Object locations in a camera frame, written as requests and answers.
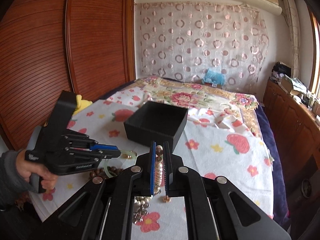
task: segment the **person's arm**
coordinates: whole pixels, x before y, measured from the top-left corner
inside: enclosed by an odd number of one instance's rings
[[[25,150],[8,151],[0,158],[0,209],[13,205],[19,193],[34,191],[29,184],[31,173],[43,177],[44,189],[53,189],[57,182],[57,175],[50,173],[43,164],[26,161],[24,154]]]

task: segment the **window curtain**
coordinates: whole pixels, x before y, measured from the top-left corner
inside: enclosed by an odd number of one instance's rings
[[[294,0],[283,0],[286,15],[284,16],[290,28],[291,45],[292,45],[292,62],[291,76],[299,78],[299,47],[300,47],[300,24],[296,3]]]
[[[256,92],[269,45],[258,10],[208,2],[144,3],[137,5],[136,19],[138,69],[144,75],[199,82],[211,70],[226,90]]]

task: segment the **window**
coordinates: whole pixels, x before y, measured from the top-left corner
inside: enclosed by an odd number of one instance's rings
[[[311,80],[309,85],[309,90],[312,93],[317,95],[317,98],[320,97],[320,26],[313,15],[313,13],[309,10],[311,26],[312,26],[312,34],[313,34],[313,67]]]

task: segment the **finger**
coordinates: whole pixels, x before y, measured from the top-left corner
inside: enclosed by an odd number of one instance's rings
[[[42,180],[41,185],[44,189],[54,189],[56,182],[51,180]]]
[[[28,170],[31,171],[32,173],[36,173],[39,176],[41,176],[45,180],[52,180],[55,181],[58,179],[58,176],[55,174],[52,174],[46,166],[43,164],[39,163],[30,163]]]

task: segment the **black box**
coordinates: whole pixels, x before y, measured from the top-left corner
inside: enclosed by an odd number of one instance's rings
[[[187,117],[186,108],[148,101],[124,122],[124,128],[129,140],[145,146],[151,141],[161,146],[168,141],[172,153]]]

